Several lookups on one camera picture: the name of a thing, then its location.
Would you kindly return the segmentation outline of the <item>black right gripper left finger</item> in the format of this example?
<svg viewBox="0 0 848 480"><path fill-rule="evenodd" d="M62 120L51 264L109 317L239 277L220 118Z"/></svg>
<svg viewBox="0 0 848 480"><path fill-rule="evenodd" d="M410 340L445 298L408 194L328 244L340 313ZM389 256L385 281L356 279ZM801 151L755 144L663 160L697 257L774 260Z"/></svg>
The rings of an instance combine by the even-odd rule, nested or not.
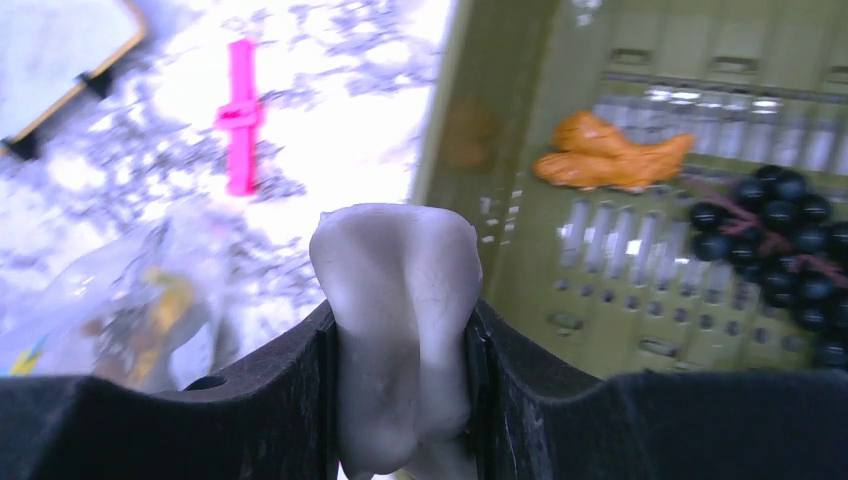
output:
<svg viewBox="0 0 848 480"><path fill-rule="evenodd" d="M1 382L5 479L333 479L336 330L327 304L183 391L94 376Z"/></svg>

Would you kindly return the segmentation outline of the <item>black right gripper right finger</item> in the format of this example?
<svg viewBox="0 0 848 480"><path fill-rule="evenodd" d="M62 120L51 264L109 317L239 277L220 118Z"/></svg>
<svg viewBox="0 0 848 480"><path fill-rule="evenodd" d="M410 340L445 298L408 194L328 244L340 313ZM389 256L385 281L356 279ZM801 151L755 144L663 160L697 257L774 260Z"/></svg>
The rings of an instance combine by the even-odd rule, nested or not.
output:
<svg viewBox="0 0 848 480"><path fill-rule="evenodd" d="M847 376L633 373L560 360L479 301L465 341L482 479L843 479Z"/></svg>

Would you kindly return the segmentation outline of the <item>yellow toy banana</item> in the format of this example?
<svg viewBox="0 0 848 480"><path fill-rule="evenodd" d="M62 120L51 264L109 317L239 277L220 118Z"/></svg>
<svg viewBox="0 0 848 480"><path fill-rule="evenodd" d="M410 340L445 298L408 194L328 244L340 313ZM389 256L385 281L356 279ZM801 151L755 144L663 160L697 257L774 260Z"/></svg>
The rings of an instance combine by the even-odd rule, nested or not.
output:
<svg viewBox="0 0 848 480"><path fill-rule="evenodd" d="M146 325L127 341L135 354L127 380L131 388L138 390L147 389L152 380L167 374L170 355L177 347L172 334L195 303L194 285L183 275L152 267L144 281L159 287L161 292L145 313Z"/></svg>

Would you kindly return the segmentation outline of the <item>clear zip top bag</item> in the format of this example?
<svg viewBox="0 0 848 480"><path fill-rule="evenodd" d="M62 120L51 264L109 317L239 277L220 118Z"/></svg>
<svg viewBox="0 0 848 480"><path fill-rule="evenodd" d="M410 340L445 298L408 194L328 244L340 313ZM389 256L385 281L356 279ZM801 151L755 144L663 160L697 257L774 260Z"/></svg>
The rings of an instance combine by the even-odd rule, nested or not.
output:
<svg viewBox="0 0 848 480"><path fill-rule="evenodd" d="M167 374L139 391L182 389L207 375L236 237L222 210L188 200L75 260L2 333L2 376L92 374L131 388L135 354L127 341L146 325L145 313L161 292L144 281L152 267L191 280L195 303L172 334L177 347Z"/></svg>

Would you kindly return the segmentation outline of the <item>white toy egg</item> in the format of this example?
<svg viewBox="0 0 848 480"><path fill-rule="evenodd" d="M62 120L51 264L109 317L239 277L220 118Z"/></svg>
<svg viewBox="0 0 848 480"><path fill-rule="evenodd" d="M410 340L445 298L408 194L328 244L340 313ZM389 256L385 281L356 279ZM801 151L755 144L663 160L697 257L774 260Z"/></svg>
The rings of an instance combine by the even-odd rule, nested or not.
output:
<svg viewBox="0 0 848 480"><path fill-rule="evenodd" d="M475 228L458 213L358 204L309 245L337 326L337 448L345 475L473 479L464 331L480 295Z"/></svg>

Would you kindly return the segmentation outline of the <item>orange toy food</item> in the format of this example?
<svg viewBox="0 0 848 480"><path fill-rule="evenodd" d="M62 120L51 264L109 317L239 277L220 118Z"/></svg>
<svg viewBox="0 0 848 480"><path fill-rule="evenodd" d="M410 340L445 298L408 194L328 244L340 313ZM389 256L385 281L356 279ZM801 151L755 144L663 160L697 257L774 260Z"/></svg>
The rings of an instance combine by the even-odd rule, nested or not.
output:
<svg viewBox="0 0 848 480"><path fill-rule="evenodd" d="M554 186L640 192L677 176L694 144L692 134L635 143L594 114L579 111L556 126L551 135L555 151L537 159L533 173Z"/></svg>

